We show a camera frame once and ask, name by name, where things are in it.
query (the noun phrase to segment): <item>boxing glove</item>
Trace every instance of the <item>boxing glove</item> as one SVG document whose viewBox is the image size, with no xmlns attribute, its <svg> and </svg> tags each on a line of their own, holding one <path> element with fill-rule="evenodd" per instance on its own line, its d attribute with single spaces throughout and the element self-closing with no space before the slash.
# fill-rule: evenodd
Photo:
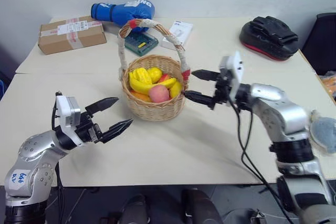
<svg viewBox="0 0 336 224">
<path fill-rule="evenodd" d="M 154 5 L 148 0 L 136 0 L 121 5 L 106 3 L 93 4 L 91 17 L 101 21 L 111 21 L 118 26 L 123 26 L 134 18 L 152 19 L 155 13 Z M 147 27 L 137 27 L 134 31 L 146 31 Z"/>
</svg>

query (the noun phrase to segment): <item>apple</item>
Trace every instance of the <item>apple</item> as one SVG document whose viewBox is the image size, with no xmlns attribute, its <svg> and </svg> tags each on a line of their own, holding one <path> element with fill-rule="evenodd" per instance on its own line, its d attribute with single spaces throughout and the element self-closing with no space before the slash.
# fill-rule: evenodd
<svg viewBox="0 0 336 224">
<path fill-rule="evenodd" d="M 165 74 L 163 74 L 161 76 L 161 78 L 159 79 L 158 83 L 166 81 L 166 80 L 169 80 L 170 78 L 171 78 L 171 76 L 169 74 L 165 73 Z"/>
<path fill-rule="evenodd" d="M 155 85 L 149 90 L 149 97 L 152 102 L 165 102 L 170 99 L 169 91 L 164 85 Z"/>
</svg>

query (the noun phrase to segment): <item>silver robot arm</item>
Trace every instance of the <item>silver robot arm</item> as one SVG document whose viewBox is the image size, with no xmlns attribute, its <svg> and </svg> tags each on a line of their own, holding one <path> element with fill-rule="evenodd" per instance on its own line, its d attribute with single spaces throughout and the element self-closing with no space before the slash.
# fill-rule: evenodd
<svg viewBox="0 0 336 224">
<path fill-rule="evenodd" d="M 298 215 L 302 224 L 336 223 L 336 207 L 309 143 L 309 118 L 305 110 L 276 87 L 241 84 L 244 68 L 239 53 L 224 57 L 219 70 L 219 73 L 208 70 L 192 73 L 202 80 L 216 81 L 212 97 L 186 91 L 186 98 L 211 109 L 231 99 L 239 110 L 256 114 L 272 141 L 270 151 L 277 155 L 276 164 L 282 173 L 277 184 L 284 208 Z"/>
<path fill-rule="evenodd" d="M 45 208 L 58 161 L 71 149 L 88 142 L 106 143 L 120 135 L 132 119 L 119 122 L 102 133 L 91 120 L 93 114 L 112 106 L 118 98 L 105 98 L 83 113 L 73 97 L 56 93 L 54 118 L 60 125 L 28 138 L 5 178 L 6 219 L 4 223 L 45 223 Z"/>
<path fill-rule="evenodd" d="M 277 167 L 283 174 L 277 179 L 278 191 L 285 209 L 298 215 L 301 223 L 336 221 L 336 207 L 308 140 L 305 110 L 282 90 L 263 84 L 250 86 L 248 103 L 267 130 L 270 151 L 277 155 Z"/>
</svg>

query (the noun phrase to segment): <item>floor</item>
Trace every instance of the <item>floor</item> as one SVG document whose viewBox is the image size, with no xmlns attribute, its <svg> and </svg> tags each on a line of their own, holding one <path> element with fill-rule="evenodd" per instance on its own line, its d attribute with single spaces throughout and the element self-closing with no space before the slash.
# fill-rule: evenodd
<svg viewBox="0 0 336 224">
<path fill-rule="evenodd" d="M 331 182 L 335 188 L 336 180 Z M 121 186 L 100 188 L 65 188 L 66 210 L 64 223 L 69 216 L 78 197 L 81 200 L 67 223 L 99 224 L 102 217 L 113 212 L 119 212 L 126 201 L 136 194 L 147 196 L 150 204 L 151 223 L 172 224 L 183 223 L 181 219 L 181 191 L 186 188 L 198 188 L 204 191 L 213 201 L 224 223 L 249 223 L 252 209 L 259 209 L 266 215 L 267 223 L 288 223 L 274 199 L 262 185 L 176 185 L 176 186 Z M 0 197 L 4 199 L 4 187 L 0 187 Z M 51 191 L 49 202 L 57 197 L 57 191 Z M 58 224 L 58 204 L 55 201 L 47 210 L 48 224 Z M 0 204 L 0 223 L 3 222 L 4 200 Z M 293 223 L 298 223 L 297 217 L 290 215 Z"/>
</svg>

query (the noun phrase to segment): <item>white basket handle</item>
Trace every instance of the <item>white basket handle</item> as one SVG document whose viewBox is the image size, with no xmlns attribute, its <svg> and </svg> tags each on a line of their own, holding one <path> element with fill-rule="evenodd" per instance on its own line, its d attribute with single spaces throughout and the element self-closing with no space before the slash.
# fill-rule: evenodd
<svg viewBox="0 0 336 224">
<path fill-rule="evenodd" d="M 183 76 L 184 81 L 187 81 L 190 75 L 190 67 L 187 64 L 184 56 L 184 48 L 181 45 L 181 42 L 179 39 L 172 34 L 169 30 L 167 30 L 163 25 L 161 25 L 159 22 L 156 22 L 151 19 L 132 19 L 128 21 L 120 30 L 118 33 L 118 53 L 120 58 L 121 67 L 119 69 L 119 79 L 122 79 L 122 74 L 125 70 L 128 69 L 128 64 L 125 57 L 125 38 L 128 36 L 128 34 L 131 32 L 133 28 L 136 27 L 150 27 L 154 28 L 155 30 L 159 31 L 169 42 L 171 42 L 178 53 L 178 56 L 180 58 L 181 62 L 181 73 Z"/>
</svg>

